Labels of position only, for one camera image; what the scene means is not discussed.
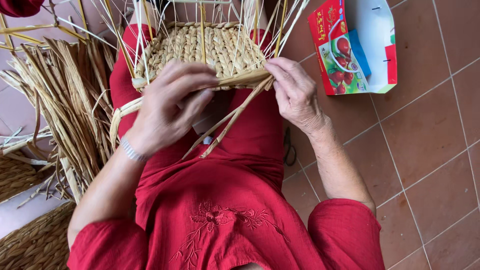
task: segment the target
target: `printed fruit image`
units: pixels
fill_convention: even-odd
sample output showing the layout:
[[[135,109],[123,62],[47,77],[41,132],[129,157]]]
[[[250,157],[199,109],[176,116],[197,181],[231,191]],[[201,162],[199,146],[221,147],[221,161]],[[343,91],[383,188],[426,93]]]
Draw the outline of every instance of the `printed fruit image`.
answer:
[[[336,42],[336,47],[338,50],[343,53],[344,55],[350,55],[348,51],[350,50],[350,46],[348,45],[348,40],[344,37],[339,38]]]
[[[338,84],[339,82],[343,81],[343,72],[337,70],[333,73],[330,73],[328,78],[330,78],[330,80],[332,80],[334,83]]]
[[[345,72],[343,74],[343,80],[345,81],[345,83],[347,85],[350,85],[352,83],[352,80],[353,80],[353,73],[351,72]]]
[[[336,93],[337,94],[345,94],[345,86],[344,85],[339,85],[337,88],[336,88]]]
[[[341,57],[341,56],[337,56],[335,57],[335,59],[337,60],[337,62],[342,66],[342,67],[346,67],[347,66],[347,61],[345,61],[345,58]]]

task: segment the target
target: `embroidered flower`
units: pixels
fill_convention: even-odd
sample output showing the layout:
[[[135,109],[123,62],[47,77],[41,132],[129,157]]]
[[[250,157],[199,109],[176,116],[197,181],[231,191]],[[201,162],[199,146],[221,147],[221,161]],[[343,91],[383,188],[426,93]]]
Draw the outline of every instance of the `embroidered flower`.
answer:
[[[212,207],[212,202],[207,201],[201,203],[199,206],[199,214],[190,216],[191,220],[198,223],[207,222],[207,229],[211,232],[214,226],[225,225],[233,221],[232,217],[227,217],[223,213],[221,206],[215,205]]]

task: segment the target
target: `woven mat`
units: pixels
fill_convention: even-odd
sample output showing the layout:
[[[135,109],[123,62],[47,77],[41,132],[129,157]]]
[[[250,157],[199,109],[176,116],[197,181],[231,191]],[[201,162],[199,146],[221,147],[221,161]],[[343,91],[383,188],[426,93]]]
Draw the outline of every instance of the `woven mat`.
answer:
[[[20,151],[15,155],[23,157]],[[41,182],[31,165],[0,156],[0,202]]]
[[[169,23],[168,36],[159,31],[157,37],[144,49],[142,58],[136,65],[136,78],[145,78],[145,61],[149,77],[159,74],[165,64],[175,58],[183,62],[201,62],[201,27],[200,23]],[[216,70],[218,78],[231,77],[245,71],[262,69],[266,63],[265,56],[249,36],[240,31],[239,23],[205,23],[206,62]],[[244,88],[248,83],[235,86]]]
[[[0,240],[0,270],[68,269],[67,228],[75,203],[67,202]]]

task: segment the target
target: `red dress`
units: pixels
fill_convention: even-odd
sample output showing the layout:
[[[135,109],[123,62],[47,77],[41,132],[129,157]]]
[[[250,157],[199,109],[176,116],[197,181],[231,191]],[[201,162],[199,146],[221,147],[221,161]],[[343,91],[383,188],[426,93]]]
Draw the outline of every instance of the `red dress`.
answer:
[[[134,36],[127,28],[123,37],[132,48]],[[110,83],[116,108],[140,96],[122,57]],[[236,90],[230,109],[250,91]],[[120,136],[135,117],[122,120]],[[273,90],[252,101],[207,158],[199,158],[207,147],[200,145],[181,161],[196,138],[191,130],[147,162],[135,222],[103,221],[80,231],[70,269],[231,269],[250,262],[266,270],[384,269],[380,225],[365,205],[323,201],[307,231],[283,197],[282,119]]]

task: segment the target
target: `left hand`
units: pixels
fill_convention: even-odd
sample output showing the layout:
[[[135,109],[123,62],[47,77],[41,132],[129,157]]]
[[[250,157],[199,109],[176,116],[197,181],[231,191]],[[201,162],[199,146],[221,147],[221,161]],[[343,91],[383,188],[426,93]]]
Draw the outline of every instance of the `left hand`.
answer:
[[[205,89],[186,97],[193,89],[216,85],[215,74],[206,64],[170,61],[145,87],[140,112],[125,135],[133,150],[150,156],[187,134],[213,92]],[[181,102],[183,109],[177,106]]]

